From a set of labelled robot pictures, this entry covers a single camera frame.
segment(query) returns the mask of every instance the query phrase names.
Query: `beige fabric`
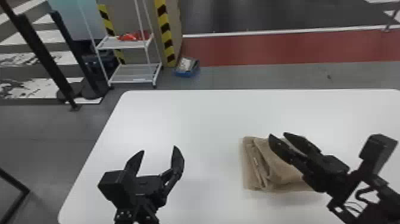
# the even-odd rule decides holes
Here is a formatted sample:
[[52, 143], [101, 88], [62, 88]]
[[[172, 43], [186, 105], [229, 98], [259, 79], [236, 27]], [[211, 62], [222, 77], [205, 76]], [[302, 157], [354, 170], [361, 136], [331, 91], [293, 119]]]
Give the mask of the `beige fabric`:
[[267, 192], [312, 191], [302, 180], [302, 173], [271, 150], [268, 138], [244, 137], [243, 150], [245, 188]]

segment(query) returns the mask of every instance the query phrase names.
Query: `red object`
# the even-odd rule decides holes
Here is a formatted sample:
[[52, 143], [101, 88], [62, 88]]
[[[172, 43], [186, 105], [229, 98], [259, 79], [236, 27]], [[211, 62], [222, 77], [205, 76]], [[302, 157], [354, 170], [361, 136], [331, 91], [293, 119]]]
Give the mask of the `red object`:
[[184, 38], [201, 66], [400, 61], [400, 29]]
[[[150, 38], [150, 34], [148, 30], [143, 31], [145, 38], [144, 40], [148, 40]], [[134, 33], [125, 33], [124, 35], [121, 35], [118, 37], [118, 40], [120, 41], [142, 41], [142, 32], [139, 30]]]

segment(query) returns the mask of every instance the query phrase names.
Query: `gray floor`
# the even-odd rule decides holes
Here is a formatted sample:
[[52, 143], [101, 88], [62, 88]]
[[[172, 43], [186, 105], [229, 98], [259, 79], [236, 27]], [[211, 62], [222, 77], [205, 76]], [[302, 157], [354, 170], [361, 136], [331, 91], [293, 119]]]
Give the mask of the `gray floor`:
[[[400, 62], [231, 66], [205, 67], [197, 77], [184, 79], [166, 69], [158, 89], [398, 89], [399, 71]], [[57, 223], [58, 211], [119, 97], [131, 89], [152, 88], [117, 85], [102, 104], [84, 105], [76, 113], [66, 105], [0, 107], [0, 166], [32, 190], [12, 223]]]

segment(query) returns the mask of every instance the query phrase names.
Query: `cable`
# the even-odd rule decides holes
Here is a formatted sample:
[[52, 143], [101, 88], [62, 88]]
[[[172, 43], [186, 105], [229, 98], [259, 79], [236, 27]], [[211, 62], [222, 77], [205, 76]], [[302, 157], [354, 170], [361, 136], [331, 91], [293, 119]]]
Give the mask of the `cable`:
[[351, 210], [351, 211], [357, 212], [358, 214], [361, 214], [361, 211], [359, 211], [358, 209], [355, 209], [354, 207], [351, 207], [351, 206], [345, 206], [345, 207], [348, 210]]
[[364, 208], [363, 208], [360, 204], [358, 204], [357, 202], [354, 202], [354, 201], [347, 201], [345, 204], [355, 204], [355, 205], [357, 205], [361, 210], [364, 210]]

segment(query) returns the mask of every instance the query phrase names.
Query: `hazard stripe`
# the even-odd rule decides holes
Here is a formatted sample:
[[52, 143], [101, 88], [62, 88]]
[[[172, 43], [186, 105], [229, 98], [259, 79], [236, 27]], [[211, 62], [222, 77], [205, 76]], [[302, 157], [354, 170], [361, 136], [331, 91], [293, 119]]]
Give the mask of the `hazard stripe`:
[[164, 44], [164, 55], [167, 58], [167, 66], [174, 67], [176, 65], [176, 57], [167, 6], [165, 5], [165, 0], [154, 0], [154, 3], [161, 31], [161, 40]]
[[[109, 36], [115, 36], [116, 32], [113, 23], [111, 22], [110, 15], [108, 14], [107, 6], [104, 4], [98, 4], [97, 7], [100, 12], [100, 16], [103, 19], [103, 23], [105, 26], [105, 30], [107, 31], [107, 34]], [[114, 55], [118, 58], [121, 64], [126, 64], [125, 56], [120, 49], [114, 50]]]

